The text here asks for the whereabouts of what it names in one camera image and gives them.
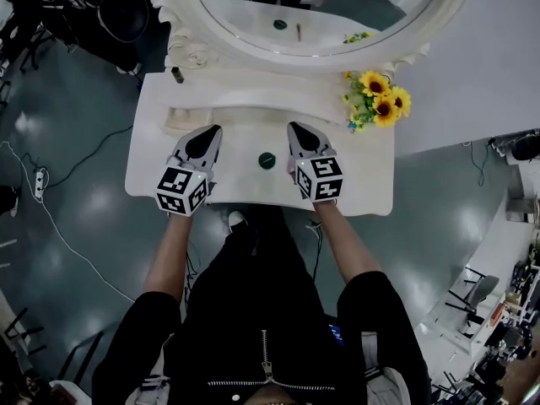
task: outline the flower bouquet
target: flower bouquet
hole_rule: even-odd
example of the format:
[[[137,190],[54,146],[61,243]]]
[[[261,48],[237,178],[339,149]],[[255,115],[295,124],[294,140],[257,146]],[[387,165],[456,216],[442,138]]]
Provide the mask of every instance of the flower bouquet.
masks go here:
[[[350,93],[343,100],[350,107],[348,127],[363,132],[367,125],[391,127],[402,116],[409,116],[411,96],[401,87],[390,85],[390,80],[378,72],[346,72]]]

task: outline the sunflower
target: sunflower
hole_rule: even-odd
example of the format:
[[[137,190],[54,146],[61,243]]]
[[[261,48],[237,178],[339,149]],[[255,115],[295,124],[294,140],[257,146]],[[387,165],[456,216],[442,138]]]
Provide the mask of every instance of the sunflower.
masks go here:
[[[388,78],[378,72],[364,72],[359,81],[364,85],[362,93],[366,96],[389,95],[392,92]]]
[[[396,106],[396,98],[392,95],[376,96],[373,109],[376,112],[374,121],[378,127],[394,126],[401,114]]]
[[[391,93],[396,98],[396,106],[399,108],[399,111],[405,117],[408,117],[411,112],[411,105],[413,104],[411,95],[405,89],[397,86],[392,87]]]

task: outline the silver zipper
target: silver zipper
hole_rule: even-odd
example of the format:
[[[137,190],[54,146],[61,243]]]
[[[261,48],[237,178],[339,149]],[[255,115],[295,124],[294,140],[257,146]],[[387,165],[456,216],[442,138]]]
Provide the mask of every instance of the silver zipper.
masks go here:
[[[328,391],[336,390],[334,387],[329,386],[293,386],[292,384],[284,384],[273,379],[272,362],[268,361],[268,348],[267,348],[267,331],[262,330],[262,368],[264,369],[264,375],[267,377],[266,381],[210,381],[209,386],[264,386],[266,384],[276,384],[277,386],[291,388],[295,390],[307,390],[307,391]]]

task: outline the small white box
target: small white box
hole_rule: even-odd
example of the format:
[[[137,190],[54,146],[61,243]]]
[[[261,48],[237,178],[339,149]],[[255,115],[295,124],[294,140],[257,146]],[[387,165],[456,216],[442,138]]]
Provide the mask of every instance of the small white box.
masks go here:
[[[167,165],[155,192],[160,210],[191,216],[208,196],[206,173]]]
[[[336,156],[298,159],[296,184],[314,203],[338,198],[343,186],[343,172]]]

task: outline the power strip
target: power strip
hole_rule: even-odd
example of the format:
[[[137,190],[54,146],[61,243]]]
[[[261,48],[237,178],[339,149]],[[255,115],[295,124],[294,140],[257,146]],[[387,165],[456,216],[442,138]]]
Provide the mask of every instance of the power strip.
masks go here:
[[[37,199],[41,199],[43,195],[43,178],[44,177],[45,177],[45,174],[43,174],[43,168],[35,173],[34,196]]]

